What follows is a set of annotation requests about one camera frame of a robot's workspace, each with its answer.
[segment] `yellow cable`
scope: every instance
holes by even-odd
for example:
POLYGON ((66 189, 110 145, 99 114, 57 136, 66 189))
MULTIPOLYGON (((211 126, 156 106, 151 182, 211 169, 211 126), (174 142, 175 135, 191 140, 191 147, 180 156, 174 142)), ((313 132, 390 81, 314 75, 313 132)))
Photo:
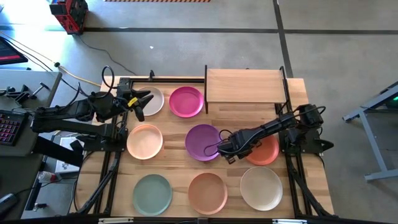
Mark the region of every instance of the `yellow cable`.
MULTIPOLYGON (((27 49, 29 49, 29 50, 31 50, 31 51, 37 53, 38 55, 42 56, 43 58, 49 60, 49 61, 52 62, 53 64, 55 64, 55 62, 54 62, 53 60, 49 59, 48 57, 46 57, 46 56, 44 56, 44 55, 42 55, 42 54, 40 54, 40 53, 38 53, 37 51, 31 49, 30 47, 24 45, 23 43, 19 42, 18 40, 13 39, 12 37, 10 37, 10 36, 8 36, 7 34, 5 34, 3 31, 0 31, 0 33, 1 33, 2 35, 5 35, 5 36, 8 37, 9 39, 11 39, 11 40, 17 42, 18 44, 21 44, 21 45, 24 46, 25 48, 27 48, 27 49)), ((95 83, 95 82, 92 82, 92 81, 89 81, 89 80, 85 80, 84 78, 80 78, 80 77, 78 77, 78 76, 76 76, 76 75, 70 73, 64 66, 61 66, 61 65, 60 65, 60 66, 58 66, 58 68, 61 68, 63 71, 65 71, 67 74, 69 74, 69 75, 72 76, 73 78, 76 78, 76 79, 81 80, 81 81, 83 81, 83 82, 87 82, 87 83, 90 83, 90 84, 92 84, 92 85, 96 85, 96 86, 101 87, 101 85, 98 84, 98 83, 95 83)))

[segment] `concrete floor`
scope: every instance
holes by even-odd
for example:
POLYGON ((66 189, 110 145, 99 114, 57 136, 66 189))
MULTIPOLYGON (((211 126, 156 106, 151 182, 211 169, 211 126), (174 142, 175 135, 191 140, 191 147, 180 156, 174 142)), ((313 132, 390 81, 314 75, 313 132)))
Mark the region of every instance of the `concrete floor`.
MULTIPOLYGON (((31 12, 18 16, 20 12, 6 4, 0 25, 28 24, 7 34, 96 83, 101 81, 104 65, 111 65, 117 75, 128 75, 106 54, 88 49, 78 38, 40 31, 38 27, 57 23, 48 16, 45 1, 35 2, 40 2, 38 10, 42 10, 44 19, 28 19, 31 12)), ((398 1, 394 0, 279 2, 286 29, 398 29, 398 1)), ((277 28, 271 0, 213 0, 208 4, 90 0, 88 5, 91 14, 87 27, 277 28)), ((107 49, 115 60, 139 75, 148 75, 153 69, 157 75, 202 76, 204 64, 213 68, 263 69, 283 65, 278 34, 86 32, 81 38, 94 47, 107 49)), ((325 153, 335 213, 344 218, 396 223, 398 177, 365 182, 364 174, 379 171, 376 160, 361 123, 345 124, 341 117, 397 81, 398 36, 289 34, 286 39, 294 77, 305 79, 311 103, 327 107, 322 138, 335 143, 325 153)), ((41 69, 31 63, 21 66, 41 69)), ((64 78, 76 85, 70 76, 64 78)), ((83 88, 98 89, 86 83, 83 88)), ((66 103, 66 96, 72 94, 73 90, 61 84, 54 104, 66 103)), ((396 151, 390 153, 398 158, 396 151)), ((70 186, 48 186, 40 192, 38 202, 47 202, 51 208, 25 212, 25 218, 66 213, 70 186)))

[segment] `red keyboard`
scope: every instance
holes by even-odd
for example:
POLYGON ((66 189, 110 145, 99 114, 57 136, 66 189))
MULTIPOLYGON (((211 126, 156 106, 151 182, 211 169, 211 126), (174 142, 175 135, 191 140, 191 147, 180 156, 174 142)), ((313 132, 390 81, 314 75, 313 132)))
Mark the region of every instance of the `red keyboard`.
POLYGON ((27 115, 27 113, 0 110, 0 144, 15 146, 27 115))

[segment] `sage green plate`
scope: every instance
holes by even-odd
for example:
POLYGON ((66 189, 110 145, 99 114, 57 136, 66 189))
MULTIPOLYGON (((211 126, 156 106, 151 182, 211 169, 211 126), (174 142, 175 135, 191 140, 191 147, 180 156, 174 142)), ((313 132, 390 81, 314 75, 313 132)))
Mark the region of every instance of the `sage green plate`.
POLYGON ((132 203, 139 213, 156 216, 169 207, 172 194, 172 188, 166 178, 151 174, 138 181, 132 193, 132 203))

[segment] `orange plate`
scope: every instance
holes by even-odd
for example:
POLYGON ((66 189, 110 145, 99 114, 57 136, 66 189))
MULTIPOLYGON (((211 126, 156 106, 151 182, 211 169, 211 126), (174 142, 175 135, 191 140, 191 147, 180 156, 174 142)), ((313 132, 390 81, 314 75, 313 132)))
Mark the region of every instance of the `orange plate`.
POLYGON ((254 165, 265 166, 278 157, 279 143, 273 135, 261 139, 260 142, 261 145, 253 148, 253 152, 246 159, 254 165))
POLYGON ((134 128, 127 138, 127 149, 137 159, 150 159, 162 149, 163 136, 153 125, 143 124, 134 128))
POLYGON ((223 209, 228 192, 224 181, 216 174, 197 175, 188 188, 188 198, 193 209, 212 215, 223 209))

